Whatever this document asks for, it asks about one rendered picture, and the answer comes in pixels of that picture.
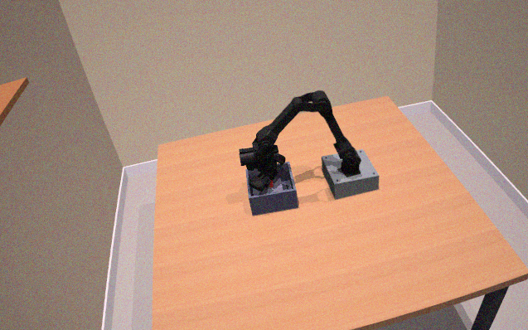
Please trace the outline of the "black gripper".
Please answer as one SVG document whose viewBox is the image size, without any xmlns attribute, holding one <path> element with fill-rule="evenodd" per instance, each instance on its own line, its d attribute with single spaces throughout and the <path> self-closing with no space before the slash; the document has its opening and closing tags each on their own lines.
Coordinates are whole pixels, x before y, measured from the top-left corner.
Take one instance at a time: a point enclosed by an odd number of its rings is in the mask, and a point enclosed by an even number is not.
<svg viewBox="0 0 528 330">
<path fill-rule="evenodd" d="M 280 168 L 277 163 L 281 166 L 286 162 L 285 156 L 274 153 L 274 161 L 269 165 L 263 165 L 261 162 L 257 162 L 260 165 L 261 173 L 256 177 L 253 176 L 249 181 L 249 186 L 262 192 L 270 184 L 270 180 L 274 180 L 275 176 L 279 172 Z M 269 176 L 269 178 L 268 178 Z"/>
</svg>

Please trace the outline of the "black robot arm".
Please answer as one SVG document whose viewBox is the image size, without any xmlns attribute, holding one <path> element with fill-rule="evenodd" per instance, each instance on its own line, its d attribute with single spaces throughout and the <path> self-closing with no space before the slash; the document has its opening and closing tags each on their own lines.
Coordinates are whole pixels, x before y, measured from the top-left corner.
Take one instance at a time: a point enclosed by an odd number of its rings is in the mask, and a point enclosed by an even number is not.
<svg viewBox="0 0 528 330">
<path fill-rule="evenodd" d="M 351 142 L 341 131 L 333 116 L 331 102 L 323 90 L 293 98 L 292 102 L 271 124 L 264 126 L 256 134 L 256 138 L 252 142 L 252 148 L 239 149 L 241 166 L 246 165 L 250 171 L 258 168 L 258 171 L 261 172 L 260 165 L 257 162 L 261 162 L 263 165 L 271 164 L 274 161 L 274 153 L 279 152 L 278 146 L 274 145 L 278 135 L 300 111 L 318 112 L 325 119 L 336 140 L 333 145 L 340 159 L 342 159 L 341 170 L 346 177 L 361 174 L 359 171 L 361 159 L 355 148 L 352 147 Z"/>
</svg>

